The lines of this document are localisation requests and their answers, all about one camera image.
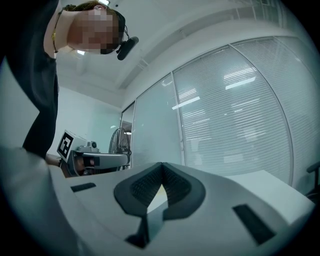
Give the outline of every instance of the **ceiling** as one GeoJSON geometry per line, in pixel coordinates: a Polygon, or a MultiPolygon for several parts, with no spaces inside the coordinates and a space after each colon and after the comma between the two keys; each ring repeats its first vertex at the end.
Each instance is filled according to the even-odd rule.
{"type": "MultiPolygon", "coordinates": [[[[62,6],[83,2],[61,0],[62,6]]],[[[139,43],[123,61],[115,52],[59,52],[58,75],[122,96],[130,82],[171,45],[200,29],[238,17],[237,8],[246,14],[249,5],[251,0],[110,0],[109,6],[125,17],[129,35],[138,37],[139,43]]]]}

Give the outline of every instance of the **window blinds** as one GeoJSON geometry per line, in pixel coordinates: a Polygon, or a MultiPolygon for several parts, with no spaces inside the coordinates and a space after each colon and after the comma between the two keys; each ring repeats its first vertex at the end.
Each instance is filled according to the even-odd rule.
{"type": "Polygon", "coordinates": [[[173,77],[186,166],[223,176],[265,170],[290,183],[284,114],[249,61],[225,46],[175,70],[173,77]]]}
{"type": "Polygon", "coordinates": [[[313,187],[313,181],[306,178],[306,169],[319,161],[320,88],[301,62],[308,56],[292,49],[297,41],[287,38],[283,42],[287,46],[275,38],[233,45],[263,74],[283,107],[292,138],[292,185],[304,193],[313,187]]]}
{"type": "Polygon", "coordinates": [[[137,98],[132,131],[132,167],[154,162],[182,164],[176,106],[171,75],[137,98]]]}

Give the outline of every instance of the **ceiling light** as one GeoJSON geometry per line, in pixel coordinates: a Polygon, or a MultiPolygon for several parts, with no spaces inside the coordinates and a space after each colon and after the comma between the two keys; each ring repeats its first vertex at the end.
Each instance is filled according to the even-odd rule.
{"type": "Polygon", "coordinates": [[[173,109],[173,110],[176,110],[177,108],[180,108],[180,107],[182,107],[182,106],[184,106],[184,105],[187,105],[187,104],[189,104],[189,103],[195,102],[195,101],[197,101],[197,100],[200,100],[200,97],[199,97],[199,96],[198,96],[198,97],[195,97],[195,98],[192,98],[192,99],[189,99],[189,100],[187,100],[187,101],[185,101],[184,103],[181,103],[181,104],[179,104],[179,105],[175,105],[174,107],[172,107],[172,109],[173,109]]]}
{"type": "Polygon", "coordinates": [[[249,78],[249,79],[240,81],[240,82],[235,82],[235,83],[233,83],[233,84],[227,85],[227,86],[225,87],[225,89],[228,90],[228,89],[231,89],[231,88],[234,88],[234,87],[237,87],[237,86],[242,86],[242,85],[251,83],[251,82],[253,82],[254,80],[256,80],[256,77],[255,77],[255,76],[252,77],[252,78],[249,78]]]}
{"type": "Polygon", "coordinates": [[[110,1],[108,1],[108,0],[99,0],[99,2],[100,2],[101,4],[106,5],[106,6],[109,6],[109,4],[110,4],[110,1]]]}

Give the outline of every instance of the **hand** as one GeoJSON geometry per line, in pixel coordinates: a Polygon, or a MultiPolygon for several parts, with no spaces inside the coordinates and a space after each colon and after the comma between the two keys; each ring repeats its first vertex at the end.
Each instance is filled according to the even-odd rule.
{"type": "MultiPolygon", "coordinates": [[[[90,159],[90,164],[92,166],[95,165],[94,159],[90,159]]],[[[84,174],[85,171],[85,163],[84,163],[84,158],[82,156],[76,156],[74,158],[74,169],[78,172],[80,176],[84,174]]]]}

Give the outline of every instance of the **desk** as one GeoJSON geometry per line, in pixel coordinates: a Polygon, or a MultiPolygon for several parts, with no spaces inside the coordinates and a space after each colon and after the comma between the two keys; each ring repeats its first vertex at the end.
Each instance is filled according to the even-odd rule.
{"type": "MultiPolygon", "coordinates": [[[[290,225],[303,215],[310,213],[315,204],[303,194],[279,180],[275,176],[259,170],[246,174],[226,176],[255,194],[272,206],[290,225]]],[[[167,195],[161,186],[148,207],[148,213],[167,201],[167,195]]]]}

